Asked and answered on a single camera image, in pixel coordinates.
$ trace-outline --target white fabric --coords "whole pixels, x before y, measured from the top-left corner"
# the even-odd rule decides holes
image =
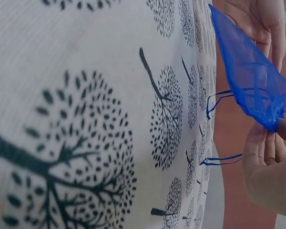
[[[201,227],[207,12],[203,0],[0,0],[0,229]]]

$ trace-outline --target printed tree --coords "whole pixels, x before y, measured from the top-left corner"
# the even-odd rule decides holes
[[[165,210],[153,208],[151,214],[163,216],[162,229],[175,229],[181,209],[181,179],[174,178],[167,196]]]
[[[196,213],[196,218],[194,219],[195,229],[200,229],[203,218],[204,218],[204,210],[202,205],[199,205]]]
[[[202,187],[203,187],[203,173],[201,173],[200,181],[196,180],[197,184],[199,185],[198,193],[197,193],[197,203],[199,204],[201,195],[202,195]]]
[[[154,14],[157,31],[163,37],[170,38],[175,28],[175,1],[174,0],[147,0],[147,6]]]
[[[44,90],[42,98],[35,111],[45,125],[24,128],[34,148],[0,136],[0,158],[18,168],[3,221],[13,228],[123,228],[137,179],[121,101],[96,71],[66,72],[64,86]]]
[[[199,18],[199,13],[197,10],[194,10],[194,27],[195,27],[195,39],[198,51],[201,53],[203,49],[203,40],[202,40],[202,28],[201,21]]]
[[[181,56],[182,65],[184,67],[186,76],[189,80],[189,88],[188,88],[188,99],[189,99],[189,107],[188,107],[188,124],[192,129],[196,123],[197,119],[197,72],[195,66],[192,65],[191,72],[189,74],[186,65],[184,63],[183,57]]]
[[[191,220],[194,214],[194,197],[192,198],[189,209],[187,211],[186,216],[183,216],[182,219],[185,220],[184,222],[184,229],[189,229],[191,225]]]
[[[194,45],[194,23],[189,0],[179,0],[179,15],[182,31],[187,44],[193,48]]]
[[[208,151],[206,152],[206,158],[210,158],[211,155],[211,151],[210,149],[208,149]],[[211,172],[211,168],[210,166],[204,166],[204,180],[208,181],[210,178],[210,172]]]
[[[207,98],[210,94],[209,75],[203,65],[198,68],[199,73],[199,105],[203,112],[206,110]]]
[[[211,38],[210,38],[210,31],[207,31],[207,41],[208,41],[209,56],[212,57],[212,44],[211,44]]]
[[[87,8],[88,10],[94,12],[98,9],[103,9],[105,6],[109,8],[112,6],[113,2],[121,2],[121,0],[41,0],[41,2],[46,6],[59,5],[61,10],[64,10],[67,5],[73,4],[77,9]]]
[[[161,70],[160,79],[155,82],[145,59],[143,49],[140,58],[155,91],[150,133],[155,167],[168,169],[177,154],[182,129],[183,101],[178,80],[170,66]]]
[[[204,160],[204,153],[205,153],[205,146],[210,141],[211,130],[210,130],[210,122],[204,122],[203,128],[199,125],[199,131],[201,135],[201,140],[199,144],[199,151],[198,151],[198,163],[200,164]]]
[[[208,54],[208,42],[207,42],[207,35],[206,35],[206,24],[205,22],[202,22],[202,33],[203,33],[203,38],[204,38],[204,54]]]
[[[197,146],[196,141],[193,141],[190,153],[188,154],[187,151],[186,154],[186,161],[187,161],[187,171],[186,171],[186,190],[185,194],[188,197],[193,188],[194,188],[194,182],[196,179],[196,171],[197,171]]]

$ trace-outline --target cloth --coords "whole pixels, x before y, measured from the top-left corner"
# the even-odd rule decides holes
[[[0,0],[0,229],[201,228],[208,3]]]

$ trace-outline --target tree trunk print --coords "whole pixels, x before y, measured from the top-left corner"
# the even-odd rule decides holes
[[[203,112],[206,110],[207,98],[210,95],[209,76],[206,68],[202,65],[198,68],[199,73],[199,105]]]
[[[59,5],[61,10],[66,9],[67,6],[73,5],[78,10],[87,9],[91,12],[101,10],[104,7],[111,8],[114,2],[120,3],[121,0],[41,0],[45,6]]]
[[[202,205],[199,205],[196,213],[196,218],[194,219],[195,229],[200,229],[203,218],[204,218],[204,209]]]
[[[161,167],[164,171],[171,166],[180,143],[183,100],[172,67],[164,67],[156,84],[142,48],[140,49],[140,58],[155,91],[150,129],[152,156],[156,161],[155,167]]]
[[[153,208],[151,214],[163,216],[162,229],[176,229],[181,209],[181,179],[174,178],[167,196],[165,210]]]
[[[187,215],[182,217],[182,219],[185,220],[183,229],[190,229],[193,214],[194,214],[194,197],[191,199]]]
[[[191,73],[189,74],[186,65],[184,63],[183,57],[181,57],[182,65],[184,67],[185,73],[189,80],[189,87],[188,87],[188,99],[189,99],[189,107],[188,107],[188,124],[190,129],[192,129],[196,123],[197,119],[197,72],[195,66],[192,65]]]
[[[157,31],[163,37],[170,38],[175,28],[175,1],[174,0],[147,0],[147,6],[154,14]]]
[[[184,38],[187,41],[187,44],[193,48],[195,34],[192,9],[189,0],[179,0],[178,9]]]
[[[196,171],[198,165],[197,163],[198,153],[197,153],[196,141],[193,142],[190,153],[188,154],[186,151],[185,154],[187,161],[185,194],[188,197],[194,188],[194,182],[196,179]]]
[[[11,177],[19,191],[7,195],[17,212],[5,213],[3,221],[13,228],[123,228],[137,179],[121,101],[101,74],[84,71],[74,78],[66,72],[64,87],[42,97],[35,110],[48,130],[24,128],[34,150],[0,136],[0,158],[18,167]]]

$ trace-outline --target hand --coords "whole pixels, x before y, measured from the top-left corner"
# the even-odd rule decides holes
[[[243,152],[243,175],[249,198],[256,204],[286,216],[286,120],[277,133],[255,123]]]
[[[286,51],[284,1],[225,0],[224,13],[255,41],[266,57],[272,44],[272,63],[280,72]]]

